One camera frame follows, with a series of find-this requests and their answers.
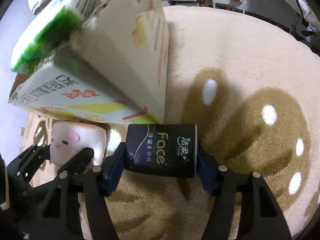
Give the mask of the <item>pink marshmallow plush toy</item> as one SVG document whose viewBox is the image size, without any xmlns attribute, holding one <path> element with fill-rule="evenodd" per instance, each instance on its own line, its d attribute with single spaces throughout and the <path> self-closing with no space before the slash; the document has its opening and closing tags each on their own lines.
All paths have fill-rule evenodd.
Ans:
<svg viewBox="0 0 320 240">
<path fill-rule="evenodd" d="M 107 133 L 96 125 L 73 121 L 53 124 L 50 143 L 50 160 L 61 167 L 84 148 L 94 151 L 91 164 L 101 165 L 106 151 Z"/>
</svg>

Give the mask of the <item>green white tissue pack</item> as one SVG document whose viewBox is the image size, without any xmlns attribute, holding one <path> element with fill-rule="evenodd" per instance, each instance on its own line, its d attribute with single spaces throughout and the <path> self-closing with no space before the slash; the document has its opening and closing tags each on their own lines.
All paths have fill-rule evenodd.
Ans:
<svg viewBox="0 0 320 240">
<path fill-rule="evenodd" d="M 51 0 L 18 39 L 11 71 L 31 75 L 41 60 L 49 57 L 99 4 L 100 0 Z"/>
</svg>

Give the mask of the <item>open cardboard box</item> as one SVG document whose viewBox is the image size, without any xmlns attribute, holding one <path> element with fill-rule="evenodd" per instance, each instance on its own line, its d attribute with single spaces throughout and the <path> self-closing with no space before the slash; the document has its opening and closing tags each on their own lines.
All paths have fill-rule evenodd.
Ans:
<svg viewBox="0 0 320 240">
<path fill-rule="evenodd" d="M 160 124 L 169 31 L 161 0 L 100 0 L 8 102 L 62 120 Z"/>
</svg>

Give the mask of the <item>beige patterned round rug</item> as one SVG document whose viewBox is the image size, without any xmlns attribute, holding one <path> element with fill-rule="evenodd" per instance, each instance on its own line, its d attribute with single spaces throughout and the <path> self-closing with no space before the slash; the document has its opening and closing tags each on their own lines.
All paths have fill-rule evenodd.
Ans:
<svg viewBox="0 0 320 240">
<path fill-rule="evenodd" d="M 319 56 L 251 16 L 184 6 L 164 12 L 165 122 L 196 124 L 218 163 L 259 172 L 298 237 L 319 207 Z M 120 239 L 200 239 L 213 203 L 199 178 L 129 171 L 106 199 Z"/>
</svg>

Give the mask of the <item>wall socket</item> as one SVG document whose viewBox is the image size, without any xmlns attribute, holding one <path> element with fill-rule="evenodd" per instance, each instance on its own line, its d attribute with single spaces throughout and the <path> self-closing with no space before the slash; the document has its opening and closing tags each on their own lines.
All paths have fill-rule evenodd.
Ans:
<svg viewBox="0 0 320 240">
<path fill-rule="evenodd" d="M 20 136 L 24 137 L 25 128 L 21 127 Z"/>
</svg>

